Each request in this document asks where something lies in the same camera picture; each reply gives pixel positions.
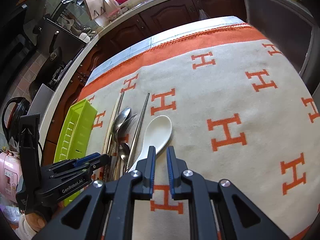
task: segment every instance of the plastic container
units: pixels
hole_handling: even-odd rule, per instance
[[[90,105],[87,99],[69,108],[59,136],[54,163],[85,156],[96,115],[97,110]],[[63,201],[64,205],[67,206],[79,194],[80,191],[66,198]]]

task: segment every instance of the person's hand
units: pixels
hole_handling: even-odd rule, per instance
[[[31,213],[25,215],[26,221],[28,222],[29,226],[34,230],[39,232],[47,222],[41,216],[36,213]]]
[[[60,210],[62,210],[63,208],[64,208],[63,202],[59,202],[57,211],[53,214],[52,217],[57,215],[60,212]],[[39,232],[47,224],[47,221],[36,213],[27,214],[25,215],[25,217],[29,226],[34,231],[37,231],[37,232]]]

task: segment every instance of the pink rice cooker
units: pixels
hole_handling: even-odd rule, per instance
[[[0,193],[7,199],[16,201],[16,190],[22,175],[20,159],[13,153],[0,153]]]

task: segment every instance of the chopsticks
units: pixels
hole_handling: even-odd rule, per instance
[[[133,137],[133,141],[132,141],[132,145],[131,145],[131,149],[130,149],[130,154],[129,154],[129,158],[128,158],[128,162],[127,162],[127,167],[126,167],[126,171],[125,171],[126,173],[129,171],[129,169],[132,166],[133,152],[135,150],[135,147],[137,146],[138,136],[139,136],[139,133],[140,133],[140,130],[141,130],[143,116],[144,116],[144,113],[145,113],[146,108],[147,108],[149,95],[150,95],[150,93],[148,92],[147,97],[146,97],[146,101],[144,102],[144,105],[143,105],[143,108],[142,108],[142,111],[141,111],[141,114],[140,114],[140,117],[139,117],[139,121],[138,121],[138,124],[137,124],[136,131],[134,133],[134,137]]]
[[[124,91],[121,93],[121,97],[120,97],[120,100],[119,100],[119,104],[118,104],[118,108],[116,110],[116,115],[114,117],[114,120],[116,119],[116,117],[118,116],[118,114],[120,112],[120,107],[121,107],[123,96],[124,96]],[[108,155],[112,156],[111,166],[110,166],[110,173],[109,173],[109,181],[113,180],[113,174],[115,173],[116,162],[117,162],[118,157],[119,157],[118,156],[118,149],[116,149],[116,143],[114,142],[117,139],[118,138],[114,138],[112,140],[112,138],[110,138],[111,142],[109,142],[109,147],[107,149]]]
[[[102,154],[108,154],[109,156],[112,156],[112,154],[113,154],[113,152],[111,151],[111,149],[112,149],[111,129],[112,129],[113,121],[116,118],[117,114],[119,113],[123,96],[124,96],[124,92],[119,94],[118,99],[116,101],[116,104],[113,108],[112,115],[111,115],[108,129],[107,129],[107,133],[106,133],[105,140],[104,140],[103,147],[102,147]],[[108,180],[108,174],[110,173],[109,168],[110,167],[108,165],[105,165],[104,167],[100,168],[100,174],[101,173],[103,174],[101,179],[104,182],[107,182],[107,180]]]

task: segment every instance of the cabinet door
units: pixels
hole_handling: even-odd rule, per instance
[[[105,54],[110,58],[149,37],[151,37],[149,29],[136,14],[106,33],[98,44],[103,47]]]
[[[199,19],[192,0],[169,0],[140,13],[153,35]]]
[[[70,106],[72,106],[80,95],[84,83],[81,82],[81,75],[77,72],[72,76],[69,84],[64,90],[60,101],[54,111],[51,124],[48,129],[46,140],[57,144],[62,129],[64,119],[67,116]]]
[[[197,10],[203,9],[211,18],[236,16],[247,19],[244,0],[193,0]]]
[[[53,163],[56,148],[57,148],[56,144],[49,142],[49,141],[45,141],[44,149],[43,149],[43,156],[42,156],[43,166],[46,166],[46,165]]]
[[[85,56],[76,71],[83,77],[88,78],[91,72],[107,59],[108,55],[104,53],[101,45],[96,44]]]

